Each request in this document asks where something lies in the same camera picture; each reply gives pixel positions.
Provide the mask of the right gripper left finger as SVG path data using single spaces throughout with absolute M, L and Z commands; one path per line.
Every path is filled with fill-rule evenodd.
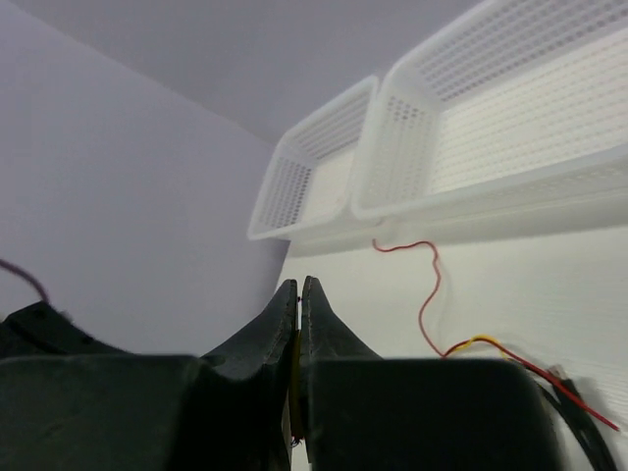
M 297 284 L 202 356 L 1 359 L 5 470 L 286 470 Z

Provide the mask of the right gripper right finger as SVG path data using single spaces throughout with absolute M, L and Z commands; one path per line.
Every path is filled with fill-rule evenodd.
M 301 406 L 315 470 L 560 470 L 537 384 L 487 358 L 385 359 L 302 291 Z

